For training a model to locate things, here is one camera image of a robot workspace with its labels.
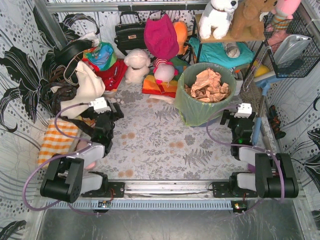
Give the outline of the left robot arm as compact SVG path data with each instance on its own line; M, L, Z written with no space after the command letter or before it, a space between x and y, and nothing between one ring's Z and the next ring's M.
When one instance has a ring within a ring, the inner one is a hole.
M124 117L117 102L107 102L104 113L92 113L95 116L90 143L86 147L69 155L55 154L47 167L40 187L43 197L74 203L79 196L94 198L114 198L115 188L109 183L108 175L92 171L91 164L109 154L113 145L115 122Z

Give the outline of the green plastic trash bag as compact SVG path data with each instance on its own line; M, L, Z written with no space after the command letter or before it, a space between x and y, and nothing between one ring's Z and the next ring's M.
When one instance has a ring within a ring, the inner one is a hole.
M207 69L219 73L221 82L228 84L229 96L219 102L208 103L197 100L185 90L185 86L191 87L196 82L197 75ZM174 106L178 109L185 125L198 127L205 124L214 113L227 107L235 91L236 80L229 69L215 63L200 62L187 67L178 79Z

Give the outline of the blue trash bin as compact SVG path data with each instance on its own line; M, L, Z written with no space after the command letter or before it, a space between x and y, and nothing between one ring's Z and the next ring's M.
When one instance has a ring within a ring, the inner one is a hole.
M187 124L187 123L186 123L186 118L185 118L185 116L184 116L183 114L180 116L180 118L181 118L182 122L183 122L186 126L188 126L188 127L192 127L192 128L204 128L204 127L207 126L207 122L205 122L205 123L203 123L203 124L200 124L200 125L190 125L190 124ZM212 119L208 122L208 125L210 126L210 125L216 124L216 123L219 124L219 123L221 122L221 118L222 118L222 115L221 115L221 114L218 115L216 118L212 118Z

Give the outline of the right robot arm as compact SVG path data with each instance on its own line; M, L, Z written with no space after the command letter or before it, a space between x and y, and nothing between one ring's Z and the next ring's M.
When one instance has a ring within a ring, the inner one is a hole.
M271 150L254 146L253 136L255 113L249 109L241 114L240 107L230 110L226 107L220 124L227 124L231 130L231 143L212 138L216 143L230 146L230 153L239 161L246 162L253 169L232 175L235 188L249 190L260 198L293 199L299 194L299 184L288 154L273 153Z

